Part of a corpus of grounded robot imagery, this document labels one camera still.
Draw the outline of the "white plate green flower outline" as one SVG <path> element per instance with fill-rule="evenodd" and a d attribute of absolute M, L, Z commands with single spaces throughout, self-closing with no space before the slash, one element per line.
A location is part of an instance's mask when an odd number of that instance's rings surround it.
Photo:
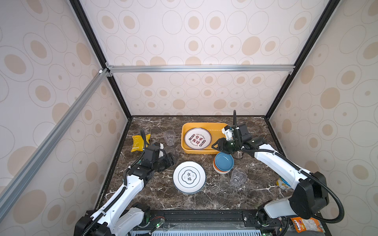
<path fill-rule="evenodd" d="M 196 162 L 183 162 L 174 170 L 173 183 L 184 194 L 196 194 L 206 183 L 205 170 Z"/>

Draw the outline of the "white plate red characters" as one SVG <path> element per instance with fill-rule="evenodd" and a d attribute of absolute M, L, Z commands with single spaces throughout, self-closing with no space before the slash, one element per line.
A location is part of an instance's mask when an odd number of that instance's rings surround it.
<path fill-rule="evenodd" d="M 212 140 L 210 132 L 204 128 L 190 129 L 184 136 L 185 144 L 191 149 L 205 149 Z"/>

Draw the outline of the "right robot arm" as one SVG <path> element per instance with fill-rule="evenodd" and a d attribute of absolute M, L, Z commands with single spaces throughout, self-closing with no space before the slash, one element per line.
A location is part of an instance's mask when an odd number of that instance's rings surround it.
<path fill-rule="evenodd" d="M 344 206 L 327 186 L 326 178 L 322 173 L 312 173 L 296 165 L 267 144 L 263 138 L 253 137 L 245 124 L 226 125 L 221 131 L 224 137 L 212 145 L 213 149 L 227 154 L 237 151 L 248 154 L 267 165 L 293 189 L 294 192 L 290 197 L 266 203 L 262 207 L 264 217 L 274 219 L 299 216 L 303 219 L 314 218 L 330 224 L 339 223 L 344 219 Z M 338 206 L 338 215 L 333 219 L 318 217 L 316 214 L 329 204 L 330 198 Z"/>

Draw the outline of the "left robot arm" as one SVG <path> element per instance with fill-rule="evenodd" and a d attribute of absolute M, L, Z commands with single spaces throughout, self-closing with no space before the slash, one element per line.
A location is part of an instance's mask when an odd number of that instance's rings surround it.
<path fill-rule="evenodd" d="M 135 203 L 125 212 L 135 196 L 143 190 L 156 172 L 177 162 L 175 151 L 166 151 L 163 144 L 146 146 L 141 156 L 127 168 L 123 184 L 97 211 L 88 212 L 75 225 L 75 236 L 127 236 L 137 226 L 150 224 L 151 208 Z"/>

